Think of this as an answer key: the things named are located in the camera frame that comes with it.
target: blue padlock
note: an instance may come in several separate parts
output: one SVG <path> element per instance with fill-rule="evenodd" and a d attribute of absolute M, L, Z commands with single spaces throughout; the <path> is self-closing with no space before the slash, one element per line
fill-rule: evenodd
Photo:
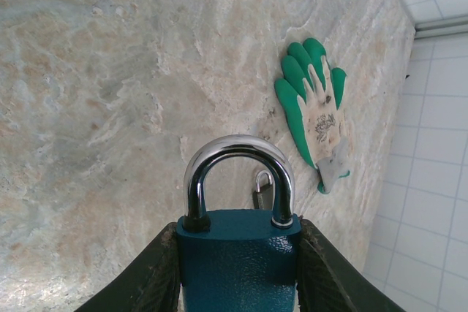
<path fill-rule="evenodd" d="M 206 175 L 234 156 L 256 159 L 270 170 L 272 210 L 206 211 Z M 292 312 L 301 225 L 283 153 L 252 136 L 219 138 L 189 162 L 184 192 L 186 214 L 178 220 L 177 239 L 185 311 Z"/>

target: green glove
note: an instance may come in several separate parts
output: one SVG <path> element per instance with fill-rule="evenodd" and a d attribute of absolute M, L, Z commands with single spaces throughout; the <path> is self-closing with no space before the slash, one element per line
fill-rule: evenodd
<path fill-rule="evenodd" d="M 292 43 L 282 60 L 284 78 L 275 82 L 292 138 L 303 159 L 320 172 L 327 194 L 347 177 L 348 137 L 341 101 L 346 73 L 330 71 L 323 45 L 313 38 Z"/>

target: padlock shackle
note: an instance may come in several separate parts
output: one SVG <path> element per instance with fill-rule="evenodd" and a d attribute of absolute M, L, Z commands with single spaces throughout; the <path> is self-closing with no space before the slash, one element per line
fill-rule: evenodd
<path fill-rule="evenodd" d="M 250 135 L 229 135 L 203 146 L 190 160 L 184 176 L 185 216 L 183 227 L 188 232 L 210 228 L 205 206 L 205 178 L 221 160 L 244 156 L 263 163 L 274 180 L 273 216 L 271 223 L 280 229 L 293 224 L 294 176 L 286 156 L 274 145 Z"/>

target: padlock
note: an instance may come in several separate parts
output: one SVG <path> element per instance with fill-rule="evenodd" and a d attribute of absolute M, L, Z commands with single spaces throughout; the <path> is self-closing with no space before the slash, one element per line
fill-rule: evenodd
<path fill-rule="evenodd" d="M 206 210 L 206 175 L 234 156 L 268 168 L 271 210 Z M 186 213 L 176 232 L 185 311 L 292 312 L 301 225 L 293 213 L 293 172 L 283 153 L 252 136 L 214 140 L 189 162 L 184 193 Z"/>

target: padlock body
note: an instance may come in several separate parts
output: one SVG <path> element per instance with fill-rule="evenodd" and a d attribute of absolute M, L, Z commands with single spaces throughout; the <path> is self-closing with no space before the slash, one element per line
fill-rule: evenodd
<path fill-rule="evenodd" d="M 186 312 L 292 312 L 301 225 L 271 225 L 270 210 L 208 211 L 209 232 L 177 226 Z"/>

